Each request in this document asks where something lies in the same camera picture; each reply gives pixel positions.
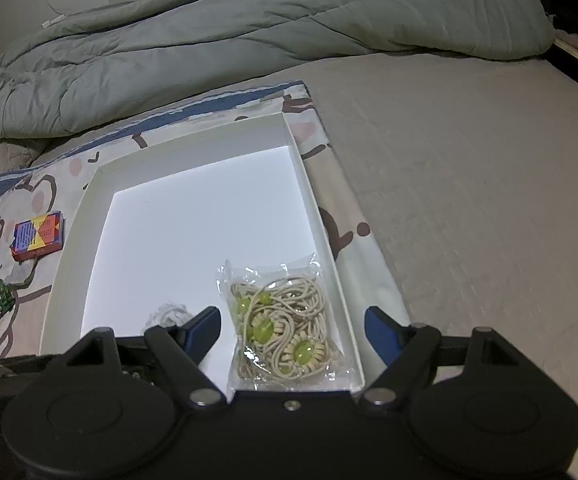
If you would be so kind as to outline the bag of hair ties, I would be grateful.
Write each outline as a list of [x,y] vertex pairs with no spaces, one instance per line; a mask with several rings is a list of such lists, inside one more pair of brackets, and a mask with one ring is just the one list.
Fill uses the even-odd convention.
[[317,254],[274,266],[227,260],[217,288],[234,326],[230,391],[357,391],[365,382],[332,266]]

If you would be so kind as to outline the colourful card box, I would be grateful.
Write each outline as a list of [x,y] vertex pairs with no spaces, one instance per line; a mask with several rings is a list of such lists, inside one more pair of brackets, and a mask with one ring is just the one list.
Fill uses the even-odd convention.
[[55,211],[17,223],[10,252],[14,261],[22,262],[60,252],[63,243],[64,218]]

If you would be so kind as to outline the green clothes pegs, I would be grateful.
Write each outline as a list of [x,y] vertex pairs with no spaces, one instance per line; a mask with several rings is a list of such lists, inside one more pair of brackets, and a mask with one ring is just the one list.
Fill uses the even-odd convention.
[[0,320],[10,312],[16,304],[12,289],[3,280],[0,280]]

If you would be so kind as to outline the white shallow tray box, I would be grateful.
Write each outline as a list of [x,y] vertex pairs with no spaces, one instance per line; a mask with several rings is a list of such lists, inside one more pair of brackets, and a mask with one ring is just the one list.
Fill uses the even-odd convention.
[[289,126],[272,114],[183,133],[107,162],[66,237],[39,350],[58,354],[97,327],[136,336],[163,304],[228,312],[219,268],[314,266],[343,356],[336,389],[365,383],[328,236]]

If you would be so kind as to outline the cartoon bear patterned cloth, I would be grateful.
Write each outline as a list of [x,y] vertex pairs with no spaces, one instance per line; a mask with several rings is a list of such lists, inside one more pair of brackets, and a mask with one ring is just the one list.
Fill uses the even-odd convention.
[[126,125],[95,132],[46,162],[0,174],[0,283],[9,301],[0,307],[0,357],[39,350],[41,315],[48,308],[68,219],[80,206],[95,171],[106,162],[165,141],[238,120],[279,114],[310,179],[338,270],[354,330],[364,332],[364,313],[377,306],[400,324],[409,316],[374,231],[344,174],[310,92],[301,81],[224,91]]

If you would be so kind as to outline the grey quilted duvet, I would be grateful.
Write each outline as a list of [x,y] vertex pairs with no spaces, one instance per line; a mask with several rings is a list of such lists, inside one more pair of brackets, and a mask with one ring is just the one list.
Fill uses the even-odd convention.
[[108,122],[335,56],[546,52],[539,0],[141,0],[64,18],[0,55],[0,140]]

